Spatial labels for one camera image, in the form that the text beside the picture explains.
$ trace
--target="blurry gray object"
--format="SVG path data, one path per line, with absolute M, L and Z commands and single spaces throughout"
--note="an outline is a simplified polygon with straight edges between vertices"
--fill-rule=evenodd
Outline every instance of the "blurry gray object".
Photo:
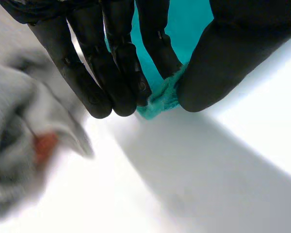
M 93 151 L 73 117 L 79 100 L 40 51 L 22 51 L 0 66 L 0 214 L 34 177 L 34 135 L 57 133 L 84 156 Z

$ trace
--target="teal fabric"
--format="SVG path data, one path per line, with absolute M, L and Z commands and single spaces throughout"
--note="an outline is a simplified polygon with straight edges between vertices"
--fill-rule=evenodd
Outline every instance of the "teal fabric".
M 209 0 L 171 0 L 166 33 L 170 35 L 172 46 L 183 64 L 186 64 L 195 49 L 205 27 L 213 20 Z M 144 74 L 153 92 L 149 105 L 138 107 L 138 112 L 146 119 L 152 119 L 160 112 L 179 106 L 176 96 L 176 82 L 184 69 L 167 78 L 161 78 L 151 57 L 143 46 L 137 12 L 133 18 L 131 32 L 133 43 Z
M 177 99 L 177 82 L 186 69 L 182 69 L 174 76 L 165 79 L 162 84 L 155 87 L 155 91 L 148 99 L 146 107 L 138 107 L 138 112 L 147 120 L 151 120 L 163 111 L 171 110 L 179 106 Z

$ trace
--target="black finger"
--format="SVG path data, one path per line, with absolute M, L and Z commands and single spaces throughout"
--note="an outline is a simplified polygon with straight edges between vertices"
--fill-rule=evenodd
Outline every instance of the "black finger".
M 67 18 L 87 63 L 112 102 L 114 111 L 122 117 L 133 114 L 136 98 L 107 50 L 101 6 L 92 3 L 91 6 L 73 11 Z
M 91 60 L 93 71 L 101 87 L 107 92 L 113 103 L 113 109 L 121 117 L 128 117 L 137 108 L 136 97 L 120 74 L 112 55 Z
M 245 31 L 213 21 L 179 81 L 181 106 L 199 112 L 220 101 L 290 37 L 291 30 Z
M 114 54 L 117 66 L 136 97 L 137 105 L 146 106 L 147 99 L 152 92 L 142 72 L 136 53 L 136 47 L 133 44 L 127 43 L 117 47 Z
M 136 4 L 143 44 L 158 72 L 166 79 L 182 66 L 165 33 L 170 0 L 136 0 Z
M 130 37 L 134 0 L 106 0 L 101 5 L 114 60 L 135 95 L 137 105 L 145 106 L 151 90 Z
M 29 28 L 89 113 L 96 118 L 107 117 L 112 111 L 111 103 L 81 63 L 66 18 L 40 21 Z

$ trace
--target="white table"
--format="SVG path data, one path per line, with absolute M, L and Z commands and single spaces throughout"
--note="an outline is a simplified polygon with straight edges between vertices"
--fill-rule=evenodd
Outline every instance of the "white table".
M 84 126 L 0 233 L 291 233 L 291 41 L 202 114 Z

